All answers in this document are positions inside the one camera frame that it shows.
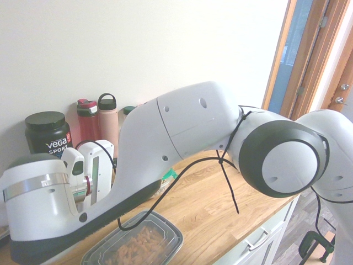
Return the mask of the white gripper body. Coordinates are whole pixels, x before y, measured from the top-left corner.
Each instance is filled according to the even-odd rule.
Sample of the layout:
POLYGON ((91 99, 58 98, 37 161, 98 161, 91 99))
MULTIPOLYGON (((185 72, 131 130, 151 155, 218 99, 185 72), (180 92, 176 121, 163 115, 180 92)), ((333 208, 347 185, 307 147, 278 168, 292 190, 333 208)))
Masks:
POLYGON ((91 194, 86 196, 82 206, 91 206, 111 190, 114 145, 108 140, 98 140, 82 144, 78 151, 84 157, 84 173, 92 184, 91 194))

